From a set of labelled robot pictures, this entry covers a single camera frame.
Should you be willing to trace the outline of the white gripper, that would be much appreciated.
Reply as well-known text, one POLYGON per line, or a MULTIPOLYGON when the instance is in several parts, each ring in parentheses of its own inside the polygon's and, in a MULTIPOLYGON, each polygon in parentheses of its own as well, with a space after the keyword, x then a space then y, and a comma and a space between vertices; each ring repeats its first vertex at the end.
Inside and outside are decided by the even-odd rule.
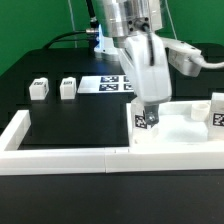
POLYGON ((165 47, 162 39, 152 34, 154 64, 150 64, 148 36, 138 32, 127 37, 125 48, 118 50, 121 67, 139 100, 144 105, 145 122, 153 127, 159 123, 159 105, 171 99, 172 87, 165 47))

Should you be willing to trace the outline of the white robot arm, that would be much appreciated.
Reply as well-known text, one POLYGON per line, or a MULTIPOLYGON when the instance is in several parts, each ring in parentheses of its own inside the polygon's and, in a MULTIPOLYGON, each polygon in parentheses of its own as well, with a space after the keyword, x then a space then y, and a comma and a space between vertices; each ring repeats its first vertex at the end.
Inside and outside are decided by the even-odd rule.
POLYGON ((147 125, 159 122, 159 105, 171 99, 166 51, 154 33, 151 0, 97 0, 105 37, 113 40, 120 65, 144 108, 147 125))

